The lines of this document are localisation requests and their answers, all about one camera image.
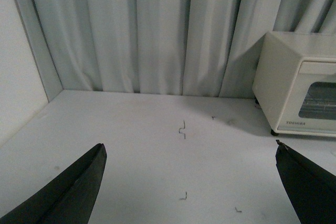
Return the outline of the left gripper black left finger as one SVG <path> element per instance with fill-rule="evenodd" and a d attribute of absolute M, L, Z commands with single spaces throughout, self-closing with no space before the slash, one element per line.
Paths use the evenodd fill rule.
<path fill-rule="evenodd" d="M 103 178 L 107 152 L 99 143 L 1 217 L 1 223 L 88 223 Z"/>

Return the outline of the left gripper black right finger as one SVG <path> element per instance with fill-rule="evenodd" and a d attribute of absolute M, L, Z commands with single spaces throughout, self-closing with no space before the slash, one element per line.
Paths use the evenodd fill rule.
<path fill-rule="evenodd" d="M 335 223 L 335 175 L 276 142 L 276 167 L 299 221 Z"/>

